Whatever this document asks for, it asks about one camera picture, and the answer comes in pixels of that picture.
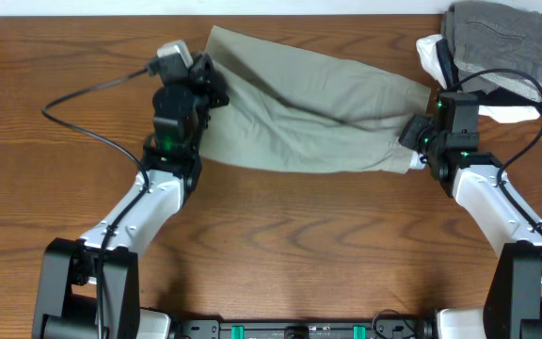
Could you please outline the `khaki green shorts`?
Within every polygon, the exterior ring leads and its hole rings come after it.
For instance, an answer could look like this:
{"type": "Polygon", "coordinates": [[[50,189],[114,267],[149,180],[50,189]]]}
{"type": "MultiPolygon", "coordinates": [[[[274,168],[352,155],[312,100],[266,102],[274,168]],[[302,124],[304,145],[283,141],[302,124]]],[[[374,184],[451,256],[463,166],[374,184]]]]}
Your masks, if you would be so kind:
{"type": "Polygon", "coordinates": [[[205,47],[230,102],[211,112],[200,154],[223,164],[302,173],[421,170],[398,137],[430,89],[352,60],[216,26],[205,47]]]}

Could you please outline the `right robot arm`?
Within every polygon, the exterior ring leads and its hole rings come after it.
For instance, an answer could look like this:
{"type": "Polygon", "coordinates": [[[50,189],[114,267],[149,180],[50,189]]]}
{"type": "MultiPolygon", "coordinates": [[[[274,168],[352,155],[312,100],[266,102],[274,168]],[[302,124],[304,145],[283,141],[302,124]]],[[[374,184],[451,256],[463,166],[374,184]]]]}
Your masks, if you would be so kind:
{"type": "Polygon", "coordinates": [[[477,96],[442,92],[433,115],[415,115],[400,143],[420,155],[445,193],[476,222],[498,257],[484,305],[442,309],[420,338],[542,338],[542,218],[505,166],[478,149],[477,96]]]}

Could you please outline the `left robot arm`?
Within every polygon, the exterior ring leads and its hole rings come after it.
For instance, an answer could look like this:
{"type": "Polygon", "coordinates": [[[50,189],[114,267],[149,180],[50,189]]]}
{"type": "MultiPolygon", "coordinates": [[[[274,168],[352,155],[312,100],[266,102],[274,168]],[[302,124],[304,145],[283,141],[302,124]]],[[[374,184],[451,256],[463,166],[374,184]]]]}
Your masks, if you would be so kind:
{"type": "Polygon", "coordinates": [[[172,319],[143,309],[138,262],[162,226],[195,190],[199,146],[210,112],[230,99],[209,55],[174,48],[142,69],[163,86],[152,97],[154,131],[133,161],[135,181],[91,230],[45,249],[34,338],[169,338],[172,319]]]}

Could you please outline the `white folded garment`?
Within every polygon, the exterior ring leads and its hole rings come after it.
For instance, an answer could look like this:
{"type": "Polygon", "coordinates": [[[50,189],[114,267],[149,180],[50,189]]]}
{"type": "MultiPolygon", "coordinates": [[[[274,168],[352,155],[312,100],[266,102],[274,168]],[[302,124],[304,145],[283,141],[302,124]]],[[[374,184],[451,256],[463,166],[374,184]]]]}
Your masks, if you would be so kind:
{"type": "MultiPolygon", "coordinates": [[[[441,35],[430,35],[416,41],[416,49],[420,58],[422,68],[435,80],[443,89],[447,84],[438,61],[437,43],[441,35]]],[[[498,123],[518,123],[522,121],[533,121],[539,118],[536,108],[531,106],[491,106],[480,105],[479,114],[490,117],[498,123]]]]}

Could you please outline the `black folded garment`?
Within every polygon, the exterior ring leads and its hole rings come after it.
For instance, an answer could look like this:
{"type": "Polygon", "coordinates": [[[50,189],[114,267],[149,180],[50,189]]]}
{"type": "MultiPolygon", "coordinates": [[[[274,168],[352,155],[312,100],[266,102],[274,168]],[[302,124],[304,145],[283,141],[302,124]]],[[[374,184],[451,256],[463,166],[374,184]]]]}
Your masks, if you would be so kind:
{"type": "MultiPolygon", "coordinates": [[[[440,68],[443,72],[447,88],[451,85],[454,85],[458,80],[458,74],[456,66],[453,62],[453,58],[447,46],[447,41],[441,39],[437,43],[438,48],[438,61],[440,68]]],[[[498,88],[490,90],[488,93],[485,93],[483,90],[472,91],[471,89],[465,89],[465,92],[472,93],[479,98],[480,105],[491,105],[491,106],[531,106],[537,109],[540,116],[540,109],[542,104],[535,102],[533,100],[527,99],[523,96],[520,96],[514,92],[511,92],[504,88],[498,88]]]]}

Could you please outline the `grey folded garment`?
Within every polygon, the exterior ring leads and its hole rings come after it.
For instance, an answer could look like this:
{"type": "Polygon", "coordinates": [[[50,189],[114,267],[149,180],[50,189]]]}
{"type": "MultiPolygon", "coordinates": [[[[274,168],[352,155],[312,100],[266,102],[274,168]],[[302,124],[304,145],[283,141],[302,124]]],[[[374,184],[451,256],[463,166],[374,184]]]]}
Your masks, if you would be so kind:
{"type": "Polygon", "coordinates": [[[459,78],[511,69],[542,86],[542,14],[484,1],[456,2],[443,14],[441,34],[459,78]]]}

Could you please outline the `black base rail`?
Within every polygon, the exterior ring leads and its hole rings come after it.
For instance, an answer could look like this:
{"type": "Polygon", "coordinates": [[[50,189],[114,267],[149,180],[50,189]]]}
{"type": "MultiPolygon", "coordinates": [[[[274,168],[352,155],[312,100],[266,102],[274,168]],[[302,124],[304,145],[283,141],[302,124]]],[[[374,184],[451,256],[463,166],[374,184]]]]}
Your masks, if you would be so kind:
{"type": "Polygon", "coordinates": [[[431,339],[431,320],[380,317],[369,322],[227,322],[189,320],[171,326],[169,339],[431,339]]]}

